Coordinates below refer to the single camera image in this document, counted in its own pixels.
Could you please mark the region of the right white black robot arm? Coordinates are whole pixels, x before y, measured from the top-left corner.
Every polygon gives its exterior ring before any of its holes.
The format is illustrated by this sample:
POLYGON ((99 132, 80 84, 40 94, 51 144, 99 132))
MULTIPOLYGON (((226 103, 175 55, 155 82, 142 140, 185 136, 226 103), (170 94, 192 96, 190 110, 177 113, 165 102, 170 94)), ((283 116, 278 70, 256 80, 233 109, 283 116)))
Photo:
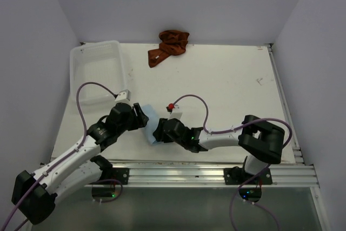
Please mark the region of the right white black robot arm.
POLYGON ((254 183, 269 164, 280 164, 285 131, 263 118, 247 115, 242 125, 230 131, 207 133, 202 127, 188 128, 176 118, 161 118, 153 132, 156 142, 177 143, 192 153, 220 147, 241 147, 250 155, 245 158, 241 178, 254 183))

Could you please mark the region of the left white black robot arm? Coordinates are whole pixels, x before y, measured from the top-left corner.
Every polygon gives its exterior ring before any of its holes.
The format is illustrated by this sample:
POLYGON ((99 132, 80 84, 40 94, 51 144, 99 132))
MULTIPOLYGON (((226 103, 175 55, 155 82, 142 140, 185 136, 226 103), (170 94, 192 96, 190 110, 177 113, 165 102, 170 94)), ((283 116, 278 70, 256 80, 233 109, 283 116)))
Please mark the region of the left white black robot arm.
POLYGON ((99 183, 108 183, 112 170, 104 165, 100 154, 124 132, 144 128, 148 120, 139 103, 117 103, 69 150, 33 173, 24 170, 17 175, 11 199, 15 209, 33 225, 43 222, 55 209, 58 186, 86 162, 91 163, 99 183))

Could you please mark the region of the light blue towel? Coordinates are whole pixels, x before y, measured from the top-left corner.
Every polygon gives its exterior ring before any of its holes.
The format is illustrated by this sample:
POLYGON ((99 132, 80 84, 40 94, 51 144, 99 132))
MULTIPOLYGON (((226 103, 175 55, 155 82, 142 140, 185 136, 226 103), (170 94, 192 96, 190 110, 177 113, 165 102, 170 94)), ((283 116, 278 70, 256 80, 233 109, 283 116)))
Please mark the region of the light blue towel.
POLYGON ((156 110, 149 104, 142 107, 144 114, 148 117, 147 125, 142 129, 143 134, 150 145, 157 145, 160 142, 154 137, 154 131, 159 124, 159 116, 156 110))

